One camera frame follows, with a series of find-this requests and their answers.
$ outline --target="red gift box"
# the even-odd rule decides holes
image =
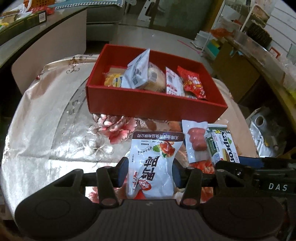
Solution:
[[[149,61],[164,73],[177,73],[178,65],[200,75],[207,100],[167,95],[154,91],[104,86],[104,73],[127,65],[145,49],[106,44],[86,83],[90,113],[124,115],[168,121],[215,122],[227,109],[220,91],[202,63],[171,54],[150,51]]]

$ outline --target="red snack bag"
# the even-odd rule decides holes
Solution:
[[[205,91],[198,73],[191,72],[178,66],[177,71],[183,79],[184,90],[192,92],[198,99],[206,99]]]

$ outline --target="sofa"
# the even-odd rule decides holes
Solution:
[[[68,0],[51,5],[56,9],[86,6],[86,40],[111,41],[124,14],[124,0]]]

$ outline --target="floral tablecloth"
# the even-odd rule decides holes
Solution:
[[[50,63],[24,93],[6,137],[0,170],[1,187],[12,215],[23,199],[73,169],[87,173],[115,166],[128,154],[134,130],[181,131],[176,121],[90,114],[85,84],[97,58],[79,55]],[[257,157],[240,109],[226,86],[214,81],[228,105],[217,123],[228,124],[239,155]],[[184,145],[176,158],[183,166],[189,165]],[[194,166],[213,172],[210,161]],[[116,192],[125,198],[125,187]],[[86,196],[97,202],[97,189],[88,187]],[[174,198],[181,196],[182,190],[176,189]],[[203,189],[201,201],[211,196],[211,188]]]

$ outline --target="white wall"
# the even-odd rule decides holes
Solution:
[[[296,13],[282,0],[277,0],[265,30],[273,39],[271,46],[286,56],[291,44],[296,45]]]

